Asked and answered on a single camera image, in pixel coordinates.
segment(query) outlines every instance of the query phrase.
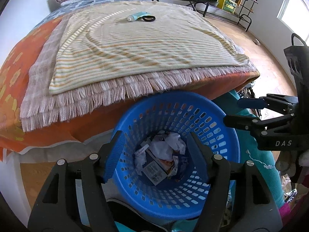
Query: orange bedspread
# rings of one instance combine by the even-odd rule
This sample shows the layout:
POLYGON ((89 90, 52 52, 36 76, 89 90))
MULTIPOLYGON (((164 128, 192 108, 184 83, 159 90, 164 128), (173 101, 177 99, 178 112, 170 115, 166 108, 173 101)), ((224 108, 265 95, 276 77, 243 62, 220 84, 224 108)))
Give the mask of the orange bedspread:
MULTIPOLYGON (((129 99, 69 122, 58 122, 49 127, 24 133, 20 121, 20 106, 24 98, 29 69, 38 58, 43 45, 61 17, 49 21, 30 32, 11 51, 0 70, 0 160, 12 152, 26 153, 33 147, 47 147, 63 141, 86 139, 115 127, 123 113, 135 103, 129 99)), ((182 89, 191 90, 212 100, 232 89, 240 89, 256 79, 259 72, 238 72, 206 78, 182 89)))

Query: metal screw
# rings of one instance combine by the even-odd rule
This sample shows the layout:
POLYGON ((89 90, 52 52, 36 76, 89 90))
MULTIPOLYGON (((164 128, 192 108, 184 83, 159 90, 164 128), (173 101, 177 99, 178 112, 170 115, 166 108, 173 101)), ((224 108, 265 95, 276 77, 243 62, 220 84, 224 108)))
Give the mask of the metal screw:
POLYGON ((61 166, 61 165, 65 164, 65 160, 64 159, 60 159, 60 160, 57 161, 57 164, 59 166, 61 166))
POLYGON ((93 154, 91 154, 91 155, 89 156, 89 158, 90 158, 91 160, 96 160, 96 159, 98 158, 98 155, 97 155, 96 153, 93 153, 93 154))
POLYGON ((222 158, 223 158, 223 157, 222 157, 221 154, 215 154, 215 155, 214 155, 214 159, 215 159, 215 160, 222 160, 222 158))
POLYGON ((253 167, 253 166, 254 166, 254 162, 251 161, 251 160, 248 160, 248 161, 247 161, 247 165, 248 165, 249 167, 253 167))

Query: laundry basket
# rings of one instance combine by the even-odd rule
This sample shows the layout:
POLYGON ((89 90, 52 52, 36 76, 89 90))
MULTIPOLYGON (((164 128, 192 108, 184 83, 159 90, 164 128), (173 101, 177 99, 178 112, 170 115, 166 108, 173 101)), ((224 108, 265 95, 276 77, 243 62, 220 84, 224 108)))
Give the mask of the laundry basket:
POLYGON ((124 132, 126 143, 113 175, 128 203, 139 212, 165 220, 199 216, 210 186, 200 179, 191 158, 179 182, 165 178, 154 186, 144 174, 136 173, 133 154, 154 131, 177 132, 185 142, 187 135, 195 132, 215 154, 239 162, 236 132, 225 127, 224 116, 225 113, 210 100, 186 91, 156 94, 129 109, 115 128, 115 132, 124 132))

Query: striped blanket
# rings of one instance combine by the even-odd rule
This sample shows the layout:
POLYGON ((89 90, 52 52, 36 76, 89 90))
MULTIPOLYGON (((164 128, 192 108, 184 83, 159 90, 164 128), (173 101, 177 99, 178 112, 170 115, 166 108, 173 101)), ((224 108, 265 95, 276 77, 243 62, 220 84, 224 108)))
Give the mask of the striped blanket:
POLYGON ((148 72, 248 64, 249 58, 237 52, 235 44, 189 8, 157 2, 111 3, 69 19, 49 93, 148 72), (156 20, 126 20, 139 11, 150 12, 156 20))

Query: black hair tie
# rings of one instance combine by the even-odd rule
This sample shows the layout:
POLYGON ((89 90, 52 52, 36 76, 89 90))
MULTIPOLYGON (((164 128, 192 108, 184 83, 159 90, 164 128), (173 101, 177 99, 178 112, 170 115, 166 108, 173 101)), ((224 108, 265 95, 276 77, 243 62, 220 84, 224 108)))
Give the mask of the black hair tie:
POLYGON ((154 16, 143 16, 142 18, 146 22, 153 22, 155 20, 154 16))

